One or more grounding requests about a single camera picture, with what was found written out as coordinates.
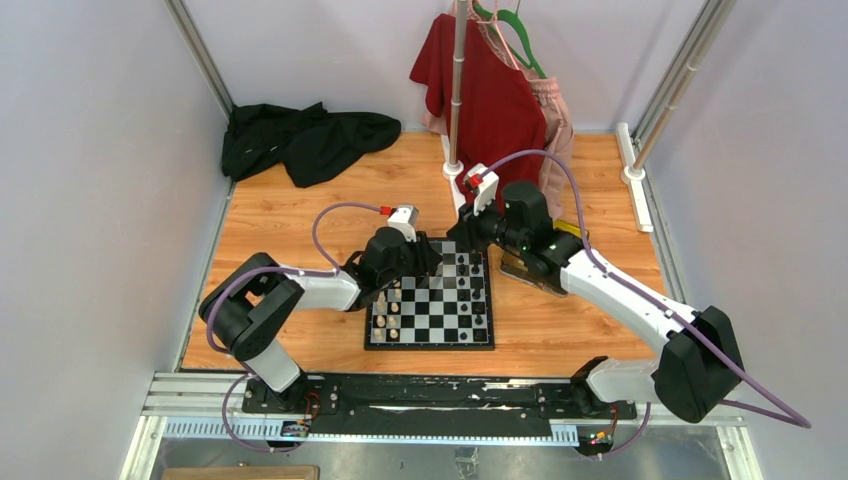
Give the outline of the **yellow metal tin box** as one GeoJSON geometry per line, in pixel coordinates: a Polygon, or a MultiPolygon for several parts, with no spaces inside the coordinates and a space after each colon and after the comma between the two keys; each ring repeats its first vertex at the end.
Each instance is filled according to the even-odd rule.
{"type": "Polygon", "coordinates": [[[568,291],[561,281],[561,269],[583,249],[579,226],[556,219],[551,227],[538,231],[528,250],[505,247],[500,271],[547,293],[565,297],[568,291]]]}

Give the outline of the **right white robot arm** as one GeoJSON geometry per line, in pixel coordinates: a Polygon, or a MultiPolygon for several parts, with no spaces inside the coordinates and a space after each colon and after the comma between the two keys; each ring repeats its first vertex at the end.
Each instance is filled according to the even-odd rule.
{"type": "Polygon", "coordinates": [[[576,295],[628,327],[654,360],[593,358],[571,378],[571,403],[596,417],[618,401],[662,404],[688,423],[702,421],[740,383],[741,354],[729,317],[698,311],[647,288],[605,260],[577,229],[548,214],[541,192],[519,181],[504,189],[505,208],[462,205],[449,239],[475,252],[496,245],[518,257],[532,280],[576,295]]]}

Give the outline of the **black white chess board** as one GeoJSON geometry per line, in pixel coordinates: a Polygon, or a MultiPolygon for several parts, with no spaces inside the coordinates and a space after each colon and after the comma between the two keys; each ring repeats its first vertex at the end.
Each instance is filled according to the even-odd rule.
{"type": "Polygon", "coordinates": [[[404,276],[389,286],[398,284],[402,290],[400,340],[371,342],[370,317],[375,300],[366,310],[365,349],[490,351],[495,348],[488,254],[462,250],[447,238],[433,239],[431,244],[443,257],[437,273],[421,278],[404,276]]]}

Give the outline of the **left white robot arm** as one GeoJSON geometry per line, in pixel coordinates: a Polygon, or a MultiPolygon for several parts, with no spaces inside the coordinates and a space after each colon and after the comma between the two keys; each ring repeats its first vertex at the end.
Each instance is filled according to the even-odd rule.
{"type": "Polygon", "coordinates": [[[379,228],[334,270],[299,270],[259,252],[207,295],[198,314],[210,344],[254,374],[279,411],[293,413],[308,393],[306,373],[277,338],[291,314],[362,310],[395,281],[432,276],[441,262],[425,233],[406,238],[392,227],[379,228]]]}

